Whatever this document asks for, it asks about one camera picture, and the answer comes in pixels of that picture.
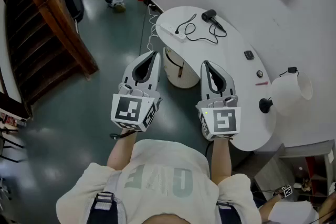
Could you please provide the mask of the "person's right forearm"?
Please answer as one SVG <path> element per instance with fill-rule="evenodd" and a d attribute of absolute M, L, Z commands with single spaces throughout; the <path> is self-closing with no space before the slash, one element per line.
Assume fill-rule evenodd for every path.
<path fill-rule="evenodd" d="M 232 175 L 232 162 L 228 140 L 214 140 L 211 164 L 211 180 L 218 185 Z"/>

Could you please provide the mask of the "white power strip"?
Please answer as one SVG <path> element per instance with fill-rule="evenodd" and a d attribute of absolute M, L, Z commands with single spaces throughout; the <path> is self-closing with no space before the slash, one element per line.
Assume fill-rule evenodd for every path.
<path fill-rule="evenodd" d="M 179 34 L 175 34 L 176 28 L 174 28 L 170 24 L 168 24 L 168 23 L 161 23 L 160 27 L 161 27 L 161 29 L 164 32 L 166 32 L 171 37 L 175 38 L 177 41 L 179 41 L 179 42 L 186 42 L 186 40 L 187 40 L 186 35 L 183 34 L 183 33 L 181 33 L 181 32 Z"/>

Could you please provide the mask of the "grey cabinet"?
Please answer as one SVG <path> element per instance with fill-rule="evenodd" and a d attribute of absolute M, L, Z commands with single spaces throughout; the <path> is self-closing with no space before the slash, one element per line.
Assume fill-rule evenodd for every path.
<path fill-rule="evenodd" d="M 334 141 L 285 147 L 280 146 L 256 174 L 257 187 L 266 199 L 283 186 L 292 194 L 286 201 L 308 201 L 318 209 L 329 195 L 334 181 Z"/>

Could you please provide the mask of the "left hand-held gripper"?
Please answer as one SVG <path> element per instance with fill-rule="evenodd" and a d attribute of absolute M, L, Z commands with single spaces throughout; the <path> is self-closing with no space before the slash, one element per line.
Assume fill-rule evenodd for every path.
<path fill-rule="evenodd" d="M 119 91 L 113 95 L 111 121 L 122 129 L 145 132 L 159 109 L 155 91 L 161 69 L 158 51 L 138 56 L 125 69 Z"/>

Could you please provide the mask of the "black hair dryer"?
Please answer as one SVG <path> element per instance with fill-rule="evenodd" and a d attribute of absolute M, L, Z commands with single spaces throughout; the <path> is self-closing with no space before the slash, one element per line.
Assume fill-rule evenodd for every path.
<path fill-rule="evenodd" d="M 201 14 L 201 19 L 204 22 L 211 22 L 215 27 L 226 33 L 226 30 L 223 28 L 223 26 L 216 20 L 216 15 L 217 12 L 213 9 L 210 9 Z"/>

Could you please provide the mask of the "white cylindrical table base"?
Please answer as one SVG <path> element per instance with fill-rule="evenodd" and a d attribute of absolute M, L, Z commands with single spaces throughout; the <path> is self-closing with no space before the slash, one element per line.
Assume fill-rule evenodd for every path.
<path fill-rule="evenodd" d="M 200 80 L 193 68 L 168 46 L 163 48 L 163 66 L 169 82 L 175 87 L 192 88 Z"/>

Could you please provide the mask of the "brown wooden staircase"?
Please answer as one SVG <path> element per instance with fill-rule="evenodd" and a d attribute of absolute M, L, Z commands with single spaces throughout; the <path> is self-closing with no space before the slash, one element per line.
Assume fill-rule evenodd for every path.
<path fill-rule="evenodd" d="M 0 111 L 18 119 L 57 85 L 98 66 L 65 0 L 0 0 Z"/>

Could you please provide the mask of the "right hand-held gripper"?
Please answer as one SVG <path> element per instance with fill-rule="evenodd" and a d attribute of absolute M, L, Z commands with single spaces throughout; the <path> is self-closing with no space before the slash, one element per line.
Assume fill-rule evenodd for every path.
<path fill-rule="evenodd" d="M 205 60 L 201 65 L 202 101 L 196 105 L 202 134 L 208 141 L 230 140 L 240 132 L 241 108 L 235 84 L 221 66 Z"/>

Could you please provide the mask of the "white shade table lamp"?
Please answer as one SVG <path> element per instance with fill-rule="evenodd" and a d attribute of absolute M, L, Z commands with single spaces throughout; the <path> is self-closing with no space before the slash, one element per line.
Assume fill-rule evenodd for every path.
<path fill-rule="evenodd" d="M 289 116 L 303 102 L 309 101 L 312 94 L 311 81 L 304 72 L 287 73 L 272 82 L 270 99 L 260 99 L 259 109 L 266 114 L 274 107 L 279 114 Z"/>

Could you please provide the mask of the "person's left forearm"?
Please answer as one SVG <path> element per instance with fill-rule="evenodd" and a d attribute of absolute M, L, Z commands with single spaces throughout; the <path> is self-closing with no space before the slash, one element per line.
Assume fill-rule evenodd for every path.
<path fill-rule="evenodd" d="M 130 162 L 137 132 L 123 130 L 121 138 L 117 139 L 108 160 L 107 167 L 114 170 L 123 170 Z"/>

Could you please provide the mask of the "black bin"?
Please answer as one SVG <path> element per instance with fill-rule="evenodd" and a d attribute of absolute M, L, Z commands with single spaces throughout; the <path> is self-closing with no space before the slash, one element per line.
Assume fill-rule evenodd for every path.
<path fill-rule="evenodd" d="M 82 0 L 65 0 L 68 11 L 72 18 L 80 22 L 84 14 L 84 6 Z"/>

